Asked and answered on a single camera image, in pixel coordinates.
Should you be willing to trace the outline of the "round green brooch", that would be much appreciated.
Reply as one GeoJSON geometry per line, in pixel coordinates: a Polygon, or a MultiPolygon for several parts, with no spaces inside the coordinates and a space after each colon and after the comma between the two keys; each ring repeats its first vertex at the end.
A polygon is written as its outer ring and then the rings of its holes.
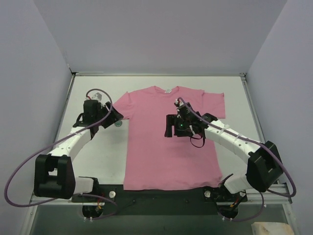
{"type": "Polygon", "coordinates": [[[115,125],[116,127],[121,127],[121,126],[122,126],[122,121],[119,120],[119,121],[115,122],[114,125],[115,125]]]}

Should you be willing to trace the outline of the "pink t-shirt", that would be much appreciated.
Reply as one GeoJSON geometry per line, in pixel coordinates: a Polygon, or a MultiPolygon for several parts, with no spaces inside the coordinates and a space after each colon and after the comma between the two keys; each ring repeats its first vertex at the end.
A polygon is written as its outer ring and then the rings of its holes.
{"type": "Polygon", "coordinates": [[[201,148],[187,137],[165,137],[166,117],[182,97],[195,111],[225,118],[224,94],[157,86],[123,94],[113,107],[129,121],[125,190],[217,187],[222,173],[213,141],[201,148]]]}

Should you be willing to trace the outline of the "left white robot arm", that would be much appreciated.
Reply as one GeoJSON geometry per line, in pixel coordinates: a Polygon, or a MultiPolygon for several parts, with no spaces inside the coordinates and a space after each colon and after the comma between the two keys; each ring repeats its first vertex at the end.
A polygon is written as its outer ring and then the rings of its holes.
{"type": "Polygon", "coordinates": [[[83,147],[91,141],[100,127],[104,129],[123,119],[110,102],[85,100],[83,112],[73,124],[68,139],[62,140],[48,154],[35,160],[34,194],[37,197],[70,199],[83,194],[89,201],[100,197],[98,180],[94,177],[75,176],[72,162],[83,147]]]}

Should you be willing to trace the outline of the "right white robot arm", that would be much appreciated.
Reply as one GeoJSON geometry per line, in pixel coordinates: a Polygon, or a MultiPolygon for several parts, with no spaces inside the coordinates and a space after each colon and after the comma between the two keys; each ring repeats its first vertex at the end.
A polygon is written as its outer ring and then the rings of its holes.
{"type": "Polygon", "coordinates": [[[283,174],[281,159],[275,144],[248,140],[235,132],[216,116],[195,112],[190,103],[176,102],[176,114],[166,116],[164,136],[170,138],[199,135],[205,140],[214,141],[238,156],[245,164],[242,173],[232,173],[219,184],[230,194],[247,189],[266,192],[283,174]]]}

